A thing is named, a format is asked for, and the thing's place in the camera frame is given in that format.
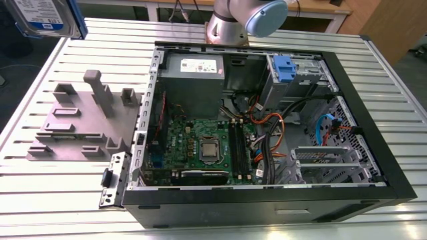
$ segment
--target wooden cabinet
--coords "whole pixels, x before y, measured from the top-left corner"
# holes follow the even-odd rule
[[[394,65],[427,32],[426,0],[344,0],[352,9],[339,34],[370,36]]]

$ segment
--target ram slot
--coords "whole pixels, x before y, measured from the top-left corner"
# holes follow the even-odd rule
[[[238,139],[236,139],[236,124],[228,124],[228,144],[231,151],[231,169],[232,169],[232,177],[238,178],[240,168],[239,168],[239,154],[238,154]]]
[[[238,138],[239,166],[240,166],[239,174],[242,174],[243,176],[247,176],[250,174],[250,166],[248,166],[246,134],[243,131],[242,123],[236,125],[236,138]]]

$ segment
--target aluminum table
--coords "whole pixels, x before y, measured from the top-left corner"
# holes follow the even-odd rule
[[[28,161],[58,83],[103,72],[111,91],[144,93],[155,40],[204,42],[204,26],[87,18],[86,40],[60,39],[0,135],[0,236],[66,239],[427,239],[427,114],[374,44],[356,35],[278,31],[251,46],[332,51],[382,131],[418,198],[342,223],[144,230],[126,210],[99,210],[108,162]]]

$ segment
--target motherboard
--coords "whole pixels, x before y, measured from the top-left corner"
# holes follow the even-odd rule
[[[255,184],[248,147],[254,135],[254,125],[235,120],[171,120],[166,152],[150,156],[146,177],[154,186]]]

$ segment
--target cpu socket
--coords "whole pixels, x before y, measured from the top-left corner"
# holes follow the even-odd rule
[[[220,160],[220,139],[215,136],[199,138],[199,159],[207,165]]]

